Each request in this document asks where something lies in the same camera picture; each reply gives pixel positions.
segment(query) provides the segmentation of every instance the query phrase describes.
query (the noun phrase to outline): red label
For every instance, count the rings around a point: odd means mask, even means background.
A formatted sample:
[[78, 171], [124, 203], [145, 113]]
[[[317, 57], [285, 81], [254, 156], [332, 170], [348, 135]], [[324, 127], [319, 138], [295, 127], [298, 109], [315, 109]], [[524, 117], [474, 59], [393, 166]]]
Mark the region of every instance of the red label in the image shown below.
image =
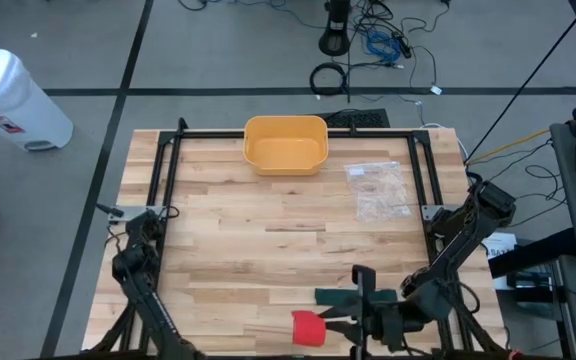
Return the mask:
[[0, 128], [9, 134], [20, 134], [26, 132], [5, 116], [0, 116]]

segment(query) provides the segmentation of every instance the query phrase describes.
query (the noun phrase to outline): yellow cable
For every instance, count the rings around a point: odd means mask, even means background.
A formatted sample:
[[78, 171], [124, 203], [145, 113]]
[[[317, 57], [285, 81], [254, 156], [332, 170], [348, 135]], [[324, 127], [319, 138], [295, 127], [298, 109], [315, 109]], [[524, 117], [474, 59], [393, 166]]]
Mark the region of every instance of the yellow cable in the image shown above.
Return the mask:
[[515, 146], [515, 145], [519, 145], [519, 144], [525, 143], [526, 141], [530, 141], [530, 140], [532, 140], [532, 139], [534, 139], [534, 138], [536, 138], [536, 137], [538, 137], [538, 136], [544, 135], [544, 134], [546, 134], [546, 133], [548, 133], [548, 132], [550, 132], [550, 130], [548, 130], [548, 129], [546, 129], [546, 130], [541, 130], [541, 131], [538, 131], [538, 132], [536, 132], [536, 133], [534, 133], [534, 134], [532, 134], [532, 135], [526, 136], [526, 137], [523, 138], [523, 139], [519, 139], [519, 140], [513, 141], [513, 142], [511, 142], [510, 144], [507, 144], [507, 145], [504, 145], [504, 146], [502, 146], [502, 147], [499, 147], [499, 148], [497, 148], [497, 149], [495, 149], [495, 150], [493, 150], [493, 151], [487, 152], [487, 153], [485, 153], [485, 154], [483, 154], [483, 155], [481, 155], [481, 156], [478, 156], [477, 158], [475, 158], [475, 159], [473, 159], [473, 160], [470, 160], [470, 161], [466, 162], [466, 165], [472, 165], [472, 164], [476, 163], [477, 161], [479, 161], [479, 160], [481, 160], [481, 159], [485, 159], [485, 158], [487, 158], [487, 157], [489, 157], [489, 156], [491, 156], [491, 155], [495, 155], [495, 154], [497, 154], [497, 153], [499, 153], [499, 152], [502, 152], [502, 151], [504, 151], [504, 150], [506, 150], [506, 149], [508, 149], [508, 148], [511, 148], [511, 147], [513, 147], [513, 146]]

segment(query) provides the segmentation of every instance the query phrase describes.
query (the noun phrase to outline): wooden table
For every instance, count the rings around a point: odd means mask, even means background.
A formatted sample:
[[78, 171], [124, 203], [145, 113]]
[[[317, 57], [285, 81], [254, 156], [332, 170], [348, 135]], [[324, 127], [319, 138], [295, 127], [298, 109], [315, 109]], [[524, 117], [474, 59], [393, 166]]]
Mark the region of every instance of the wooden table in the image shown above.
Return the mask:
[[[429, 132], [444, 202], [461, 204], [468, 184], [455, 132]], [[135, 131], [118, 204], [145, 205], [158, 137], [157, 130]], [[311, 177], [257, 176], [243, 159], [242, 141], [181, 142], [172, 197], [180, 216], [168, 225], [160, 297], [181, 334], [208, 354], [347, 355], [350, 343], [336, 333], [329, 332], [321, 348], [293, 346], [291, 311], [320, 311], [314, 289], [351, 285], [353, 264], [375, 268], [377, 287], [397, 291], [408, 274], [428, 264], [406, 141], [330, 139], [329, 158]], [[418, 151], [423, 159], [421, 147]], [[412, 215], [358, 222], [344, 165], [386, 161], [401, 164]], [[421, 167], [432, 201], [423, 160]], [[115, 253], [114, 246], [106, 248], [84, 349], [101, 339], [126, 304], [110, 273]], [[506, 335], [483, 250], [466, 261], [459, 276], [481, 299], [477, 319], [503, 344]], [[138, 335], [133, 332], [134, 344]], [[406, 337], [410, 346], [424, 350], [439, 345], [435, 323]], [[378, 345], [370, 351], [387, 354]]]

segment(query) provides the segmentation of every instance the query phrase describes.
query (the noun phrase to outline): dark green towel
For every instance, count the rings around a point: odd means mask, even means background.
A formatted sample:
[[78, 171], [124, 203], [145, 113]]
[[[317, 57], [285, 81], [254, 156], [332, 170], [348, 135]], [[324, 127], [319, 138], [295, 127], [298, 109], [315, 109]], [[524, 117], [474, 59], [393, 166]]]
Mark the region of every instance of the dark green towel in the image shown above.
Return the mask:
[[[350, 289], [315, 289], [315, 302], [317, 305], [341, 306], [346, 300], [357, 296], [357, 290]], [[368, 297], [370, 302], [397, 301], [397, 292], [395, 290], [375, 290]]]

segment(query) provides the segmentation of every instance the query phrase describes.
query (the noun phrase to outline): plastic bag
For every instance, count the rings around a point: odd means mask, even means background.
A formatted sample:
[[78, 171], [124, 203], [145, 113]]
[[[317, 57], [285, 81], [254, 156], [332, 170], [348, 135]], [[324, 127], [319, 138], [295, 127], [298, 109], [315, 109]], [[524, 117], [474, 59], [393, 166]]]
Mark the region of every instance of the plastic bag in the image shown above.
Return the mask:
[[358, 221], [388, 221], [410, 216], [406, 186], [398, 162], [346, 165], [344, 168], [357, 201]]

